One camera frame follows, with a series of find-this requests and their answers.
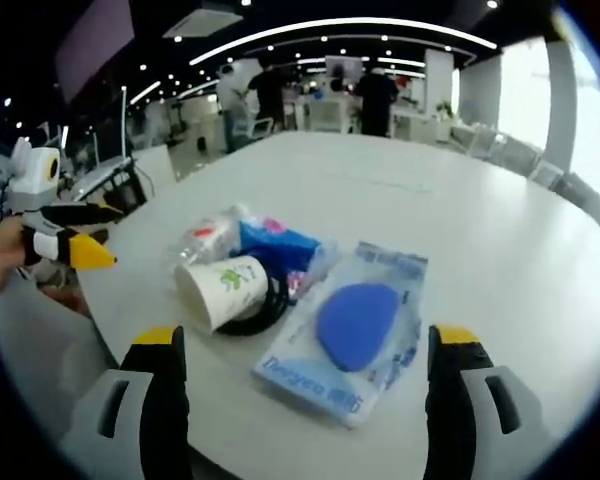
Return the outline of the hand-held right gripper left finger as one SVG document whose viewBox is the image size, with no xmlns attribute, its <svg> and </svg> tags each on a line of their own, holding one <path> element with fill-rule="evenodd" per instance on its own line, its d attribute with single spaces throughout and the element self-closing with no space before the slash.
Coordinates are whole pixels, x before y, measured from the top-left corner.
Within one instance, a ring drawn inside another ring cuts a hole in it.
<svg viewBox="0 0 600 480">
<path fill-rule="evenodd" d="M 84 479 L 187 479 L 184 330 L 153 327 L 76 404 L 62 451 Z"/>
</svg>

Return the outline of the person's left hand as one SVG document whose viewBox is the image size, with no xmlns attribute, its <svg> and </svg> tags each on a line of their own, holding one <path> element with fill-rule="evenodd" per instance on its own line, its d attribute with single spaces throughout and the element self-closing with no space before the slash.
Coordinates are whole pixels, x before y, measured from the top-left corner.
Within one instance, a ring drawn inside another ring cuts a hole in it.
<svg viewBox="0 0 600 480">
<path fill-rule="evenodd" d="M 0 291 L 8 275 L 25 264 L 23 223 L 20 217 L 12 216 L 0 223 Z"/>
</svg>

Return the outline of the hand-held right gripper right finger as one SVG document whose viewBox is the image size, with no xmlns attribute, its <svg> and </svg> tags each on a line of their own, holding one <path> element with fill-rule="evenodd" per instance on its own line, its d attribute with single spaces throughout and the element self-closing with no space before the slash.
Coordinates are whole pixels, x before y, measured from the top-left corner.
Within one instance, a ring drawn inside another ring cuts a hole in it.
<svg viewBox="0 0 600 480">
<path fill-rule="evenodd" d="M 429 327 L 426 479 L 522 479 L 536 464 L 536 396 L 463 327 Z"/>
</svg>

